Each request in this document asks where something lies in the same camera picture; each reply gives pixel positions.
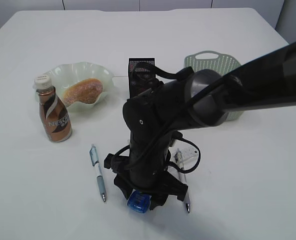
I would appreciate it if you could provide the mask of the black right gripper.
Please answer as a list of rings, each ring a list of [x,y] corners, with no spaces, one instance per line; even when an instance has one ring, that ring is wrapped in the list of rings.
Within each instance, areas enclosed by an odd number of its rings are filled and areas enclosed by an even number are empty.
[[[133,191],[151,196],[149,210],[163,206],[168,196],[176,196],[183,201],[188,186],[177,180],[168,172],[168,167],[177,165],[170,161],[170,140],[160,140],[154,147],[148,143],[132,139],[130,144],[115,154],[108,154],[104,167],[116,174],[114,185],[117,186],[128,200]]]

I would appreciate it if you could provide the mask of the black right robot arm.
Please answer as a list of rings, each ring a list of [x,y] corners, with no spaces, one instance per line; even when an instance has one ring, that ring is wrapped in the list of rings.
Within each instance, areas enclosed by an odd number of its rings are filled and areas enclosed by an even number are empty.
[[[104,166],[115,173],[114,184],[130,199],[133,192],[147,197],[147,207],[162,206],[170,195],[183,201],[188,186],[168,172],[181,169],[170,160],[169,147],[182,141],[183,130],[216,127],[231,112],[296,106],[296,42],[220,75],[186,67],[169,73],[147,63],[136,68],[167,79],[152,85],[123,106],[130,143],[109,154]]]

